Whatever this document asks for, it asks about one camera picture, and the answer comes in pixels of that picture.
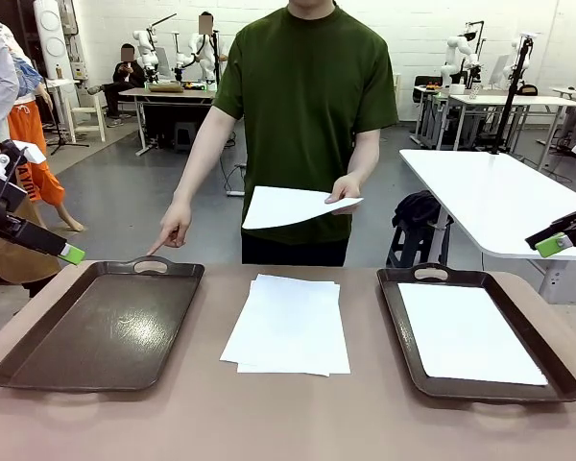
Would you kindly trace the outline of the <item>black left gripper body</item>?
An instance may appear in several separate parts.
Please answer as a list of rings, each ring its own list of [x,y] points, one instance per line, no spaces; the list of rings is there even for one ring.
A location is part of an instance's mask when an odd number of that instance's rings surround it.
[[[30,223],[14,215],[27,196],[24,189],[0,177],[0,236],[30,235]]]

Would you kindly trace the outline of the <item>large white table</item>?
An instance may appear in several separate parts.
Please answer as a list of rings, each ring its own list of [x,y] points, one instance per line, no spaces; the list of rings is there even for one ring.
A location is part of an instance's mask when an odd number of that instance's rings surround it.
[[[576,210],[576,192],[505,154],[402,149],[400,157],[478,250],[531,263],[540,295],[576,304],[576,247],[544,258],[527,237]]]

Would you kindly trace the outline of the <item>brown topped lab table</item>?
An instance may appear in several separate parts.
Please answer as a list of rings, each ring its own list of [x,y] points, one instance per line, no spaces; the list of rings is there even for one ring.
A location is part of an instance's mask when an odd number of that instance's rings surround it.
[[[137,157],[153,149],[174,150],[174,130],[177,122],[196,125],[196,134],[208,112],[215,91],[185,89],[177,92],[149,88],[133,88],[120,93],[122,99],[132,99],[135,106],[138,135],[141,147]]]

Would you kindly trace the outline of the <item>person's right forearm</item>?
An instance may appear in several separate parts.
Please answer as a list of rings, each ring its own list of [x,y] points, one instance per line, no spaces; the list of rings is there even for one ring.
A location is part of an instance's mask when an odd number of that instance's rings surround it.
[[[219,161],[231,135],[236,119],[211,107],[200,126],[185,164],[172,204],[178,208],[191,206],[193,197],[205,178]]]

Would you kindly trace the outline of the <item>grey computer monitor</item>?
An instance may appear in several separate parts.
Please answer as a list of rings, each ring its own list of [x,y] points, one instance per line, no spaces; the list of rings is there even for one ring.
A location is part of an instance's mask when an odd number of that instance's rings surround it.
[[[504,74],[504,70],[507,66],[508,59],[509,55],[501,55],[498,57],[489,77],[488,85],[491,87],[491,89],[504,88],[507,82],[507,77]]]

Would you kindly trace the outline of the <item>black bag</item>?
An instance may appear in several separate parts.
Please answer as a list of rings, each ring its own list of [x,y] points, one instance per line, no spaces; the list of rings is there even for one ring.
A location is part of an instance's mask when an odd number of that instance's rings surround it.
[[[435,223],[440,214],[441,205],[428,190],[422,190],[406,196],[396,207],[392,225],[397,228],[401,223],[408,228],[418,228]]]

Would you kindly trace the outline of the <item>person's right hand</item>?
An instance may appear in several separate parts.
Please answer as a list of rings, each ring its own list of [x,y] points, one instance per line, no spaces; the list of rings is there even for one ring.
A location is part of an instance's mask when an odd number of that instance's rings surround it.
[[[182,247],[190,225],[191,205],[188,202],[173,202],[160,221],[158,238],[148,250],[147,255],[155,254],[161,247]]]

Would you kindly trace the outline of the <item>black step stool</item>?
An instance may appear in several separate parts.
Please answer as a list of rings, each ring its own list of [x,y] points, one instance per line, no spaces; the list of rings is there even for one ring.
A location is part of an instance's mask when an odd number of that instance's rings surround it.
[[[389,268],[410,268],[428,260],[434,229],[430,224],[411,226],[400,221],[386,259]]]

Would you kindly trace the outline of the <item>person's neck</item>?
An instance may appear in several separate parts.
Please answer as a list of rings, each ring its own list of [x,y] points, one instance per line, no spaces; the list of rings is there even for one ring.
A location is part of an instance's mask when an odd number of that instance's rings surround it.
[[[318,20],[332,14],[335,7],[335,0],[288,0],[287,10],[300,19]]]

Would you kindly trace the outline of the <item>small white side table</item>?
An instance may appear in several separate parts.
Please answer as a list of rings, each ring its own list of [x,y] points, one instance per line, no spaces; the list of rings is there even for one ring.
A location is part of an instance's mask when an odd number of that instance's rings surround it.
[[[77,141],[72,112],[75,104],[71,101],[71,97],[76,94],[75,81],[72,79],[49,79],[45,81],[45,86],[54,99],[59,119],[59,130],[68,136],[71,144],[74,144]]]

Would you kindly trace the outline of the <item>black trousers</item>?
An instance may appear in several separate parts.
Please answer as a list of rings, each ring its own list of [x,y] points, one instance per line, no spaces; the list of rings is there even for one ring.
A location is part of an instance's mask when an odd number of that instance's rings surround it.
[[[347,250],[347,239],[292,245],[241,233],[243,264],[342,267],[346,261]]]

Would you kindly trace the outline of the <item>grey plastic stool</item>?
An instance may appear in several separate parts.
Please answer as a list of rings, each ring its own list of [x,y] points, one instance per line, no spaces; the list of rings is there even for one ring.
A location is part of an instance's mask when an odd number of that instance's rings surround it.
[[[174,130],[174,150],[189,153],[196,137],[196,125],[191,122],[177,122]]]

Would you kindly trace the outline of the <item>long white lab table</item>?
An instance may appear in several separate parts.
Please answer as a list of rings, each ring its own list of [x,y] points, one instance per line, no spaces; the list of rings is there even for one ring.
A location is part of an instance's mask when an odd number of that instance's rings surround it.
[[[476,96],[449,95],[447,98],[444,116],[452,106],[460,108],[459,124],[453,149],[457,150],[459,146],[460,134],[463,129],[464,120],[468,113],[484,115],[484,112],[473,110],[473,108],[503,108],[509,107],[509,113],[512,111],[518,115],[518,121],[524,124],[530,116],[551,116],[552,122],[549,125],[546,139],[543,141],[543,150],[537,167],[541,171],[548,165],[549,152],[552,145],[554,134],[568,108],[576,109],[576,101],[559,96],[511,96],[501,94],[478,94]]]

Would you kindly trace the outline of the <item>black tripod stand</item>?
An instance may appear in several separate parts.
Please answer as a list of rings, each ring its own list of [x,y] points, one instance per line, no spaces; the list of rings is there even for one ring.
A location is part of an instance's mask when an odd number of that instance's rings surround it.
[[[45,81],[49,80],[46,77],[43,77],[43,85],[45,87],[45,90],[49,93],[49,91],[46,89],[45,86]],[[59,119],[58,119],[58,115],[57,115],[57,111],[56,111],[56,107],[54,104],[54,108],[51,110],[51,114],[52,114],[52,121],[54,124],[54,132],[57,134],[58,138],[56,140],[53,141],[48,141],[47,142],[47,147],[50,148],[50,155],[53,156],[54,154],[56,154],[58,152],[58,150],[60,148],[63,147],[67,147],[67,146],[72,146],[72,147],[82,147],[82,148],[87,148],[88,144],[84,144],[81,142],[77,141],[77,144],[71,144],[68,140],[68,136],[64,133],[62,133],[59,130]]]

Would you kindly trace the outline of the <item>white wooden chair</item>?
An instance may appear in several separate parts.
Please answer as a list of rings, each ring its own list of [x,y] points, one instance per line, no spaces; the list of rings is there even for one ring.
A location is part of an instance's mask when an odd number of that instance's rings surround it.
[[[67,126],[72,144],[77,144],[78,134],[96,133],[102,142],[107,140],[105,117],[99,94],[90,95],[89,102],[91,105],[88,107],[72,107],[69,101],[65,102]],[[90,119],[81,125],[77,120],[80,115],[88,115]]]

